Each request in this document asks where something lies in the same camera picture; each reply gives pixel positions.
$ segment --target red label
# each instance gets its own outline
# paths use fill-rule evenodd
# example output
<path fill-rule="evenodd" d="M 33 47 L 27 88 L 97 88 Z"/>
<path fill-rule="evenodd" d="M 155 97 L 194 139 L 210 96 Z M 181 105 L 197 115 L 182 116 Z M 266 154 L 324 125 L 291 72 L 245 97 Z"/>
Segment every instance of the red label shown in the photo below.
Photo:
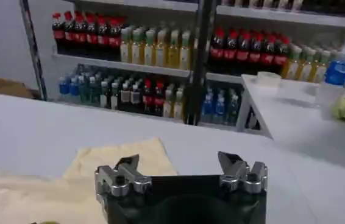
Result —
<path fill-rule="evenodd" d="M 256 62 L 259 61 L 259 59 L 260 59 L 260 54 L 259 53 L 251 53 L 250 54 L 250 58 L 249 58 L 250 62 L 256 63 Z"/>
<path fill-rule="evenodd" d="M 215 49 L 213 47 L 210 48 L 210 56 L 212 58 L 222 58 L 222 49 Z"/>
<path fill-rule="evenodd" d="M 273 54 L 262 54 L 260 60 L 265 65 L 270 65 L 272 63 L 272 60 L 274 59 Z"/>
<path fill-rule="evenodd" d="M 225 59 L 234 59 L 235 54 L 236 54 L 236 50 L 224 50 Z"/>
<path fill-rule="evenodd" d="M 164 103 L 165 103 L 164 99 L 158 99 L 158 98 L 155 99 L 155 105 L 163 105 Z"/>
<path fill-rule="evenodd" d="M 62 30 L 54 30 L 53 36 L 55 37 L 55 39 L 63 39 L 65 37 L 65 34 Z"/>
<path fill-rule="evenodd" d="M 109 45 L 112 47 L 120 47 L 121 38 L 120 37 L 110 37 L 109 38 Z"/>
<path fill-rule="evenodd" d="M 87 34 L 87 42 L 90 44 L 98 44 L 98 36 Z"/>
<path fill-rule="evenodd" d="M 239 61 L 245 61 L 248 58 L 248 52 L 247 51 L 238 51 L 236 58 Z"/>
<path fill-rule="evenodd" d="M 274 58 L 274 63 L 277 65 L 283 65 L 286 62 L 286 57 L 285 56 L 276 56 Z"/>
<path fill-rule="evenodd" d="M 152 104 L 152 97 L 150 97 L 150 96 L 143 96 L 143 103 L 147 104 L 147 105 Z"/>
<path fill-rule="evenodd" d="M 68 41 L 74 40 L 74 34 L 70 32 L 65 32 L 65 39 Z"/>
<path fill-rule="evenodd" d="M 104 36 L 98 36 L 98 43 L 101 45 L 108 45 L 109 44 L 109 38 Z"/>

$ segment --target blue bottle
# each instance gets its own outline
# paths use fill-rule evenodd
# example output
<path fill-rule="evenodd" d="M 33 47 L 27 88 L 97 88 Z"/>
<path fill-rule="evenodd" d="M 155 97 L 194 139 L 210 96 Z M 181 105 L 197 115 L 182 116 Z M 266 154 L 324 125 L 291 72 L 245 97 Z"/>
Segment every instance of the blue bottle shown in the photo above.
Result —
<path fill-rule="evenodd" d="M 213 105 L 212 105 L 213 94 L 208 93 L 205 95 L 204 103 L 202 104 L 201 121 L 209 123 L 212 121 L 213 116 Z"/>
<path fill-rule="evenodd" d="M 215 108 L 215 115 L 213 117 L 213 123 L 223 124 L 225 113 L 226 113 L 226 106 L 224 104 L 224 96 L 222 96 L 222 94 L 219 94 L 217 102 L 216 102 L 216 108 Z"/>

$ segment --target cola bottle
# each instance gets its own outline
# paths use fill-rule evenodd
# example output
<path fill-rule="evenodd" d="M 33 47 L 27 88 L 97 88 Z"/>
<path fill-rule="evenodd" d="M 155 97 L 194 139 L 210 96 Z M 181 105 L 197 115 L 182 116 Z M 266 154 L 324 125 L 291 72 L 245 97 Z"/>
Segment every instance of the cola bottle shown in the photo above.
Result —
<path fill-rule="evenodd" d="M 230 29 L 229 36 L 226 42 L 226 48 L 224 49 L 224 67 L 228 71 L 232 71 L 235 67 L 235 58 L 238 47 L 238 32 L 234 29 Z"/>
<path fill-rule="evenodd" d="M 224 31 L 216 28 L 216 32 L 210 43 L 208 64 L 213 72 L 222 73 L 223 52 L 224 52 Z"/>
<path fill-rule="evenodd" d="M 75 43 L 75 21 L 73 20 L 73 16 L 70 11 L 64 13 L 65 17 L 65 24 L 64 24 L 64 32 L 65 32 L 65 42 L 66 42 L 66 51 L 72 53 Z"/>
<path fill-rule="evenodd" d="M 95 23 L 95 17 L 91 13 L 86 14 L 87 17 L 87 45 L 91 54 L 96 55 L 98 51 L 98 29 Z"/>
<path fill-rule="evenodd" d="M 74 40 L 76 52 L 81 56 L 87 56 L 87 23 L 80 12 L 75 12 Z"/>
<path fill-rule="evenodd" d="M 242 74 L 247 71 L 247 59 L 250 50 L 250 43 L 250 34 L 248 32 L 243 32 L 241 34 L 241 41 L 238 45 L 238 50 L 236 54 L 238 74 Z"/>
<path fill-rule="evenodd" d="M 99 57 L 102 59 L 107 58 L 109 51 L 109 30 L 106 24 L 106 20 L 103 16 L 98 16 L 98 45 L 99 45 Z"/>
<path fill-rule="evenodd" d="M 64 33 L 64 23 L 60 20 L 61 14 L 55 13 L 52 15 L 53 23 L 52 23 L 52 31 L 53 36 L 56 41 L 57 45 L 57 52 L 62 54 L 65 52 L 65 33 Z"/>
<path fill-rule="evenodd" d="M 274 60 L 275 49 L 276 49 L 276 37 L 274 35 L 269 35 L 267 37 L 267 43 L 263 46 L 262 55 L 260 57 L 260 61 L 265 71 L 271 70 L 271 65 Z"/>

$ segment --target juice bottle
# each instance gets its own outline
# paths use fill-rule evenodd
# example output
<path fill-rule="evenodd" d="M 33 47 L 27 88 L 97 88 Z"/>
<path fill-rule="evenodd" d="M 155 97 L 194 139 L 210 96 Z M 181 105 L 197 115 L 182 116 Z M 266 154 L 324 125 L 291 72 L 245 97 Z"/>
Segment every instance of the juice bottle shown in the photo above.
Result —
<path fill-rule="evenodd" d="M 296 74 L 296 78 L 300 81 L 308 81 L 310 75 L 315 72 L 313 71 L 315 69 L 313 64 L 313 56 L 315 55 L 316 51 L 310 47 L 307 47 L 306 50 L 307 59 L 303 64 L 300 64 Z"/>
<path fill-rule="evenodd" d="M 146 32 L 146 45 L 144 48 L 144 64 L 154 66 L 156 63 L 155 31 Z"/>
<path fill-rule="evenodd" d="M 156 66 L 159 67 L 165 67 L 167 65 L 168 48 L 165 43 L 166 33 L 166 29 L 159 31 L 158 33 L 158 43 L 156 46 Z"/>
<path fill-rule="evenodd" d="M 322 52 L 321 57 L 320 57 L 320 62 L 318 63 L 318 67 L 312 78 L 312 82 L 321 83 L 324 80 L 325 72 L 329 66 L 328 63 L 329 63 L 330 55 L 331 55 L 331 52 L 329 51 Z"/>
<path fill-rule="evenodd" d="M 133 32 L 132 63 L 142 65 L 141 58 L 141 35 L 137 29 Z"/>
<path fill-rule="evenodd" d="M 171 44 L 168 49 L 168 67 L 178 68 L 179 67 L 179 30 L 171 32 Z"/>
<path fill-rule="evenodd" d="M 179 69 L 191 69 L 190 31 L 185 31 L 182 35 L 182 47 L 180 48 Z"/>
<path fill-rule="evenodd" d="M 288 63 L 288 70 L 286 70 L 285 79 L 296 80 L 297 70 L 300 65 L 300 56 L 302 49 L 296 45 L 293 46 L 293 56 Z"/>

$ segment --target white wall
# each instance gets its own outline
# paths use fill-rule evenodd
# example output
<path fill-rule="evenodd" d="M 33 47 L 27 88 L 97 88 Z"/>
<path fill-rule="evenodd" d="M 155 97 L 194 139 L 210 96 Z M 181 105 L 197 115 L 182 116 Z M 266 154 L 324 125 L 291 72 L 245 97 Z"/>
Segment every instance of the white wall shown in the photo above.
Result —
<path fill-rule="evenodd" d="M 38 89 L 19 0 L 0 0 L 0 78 Z"/>

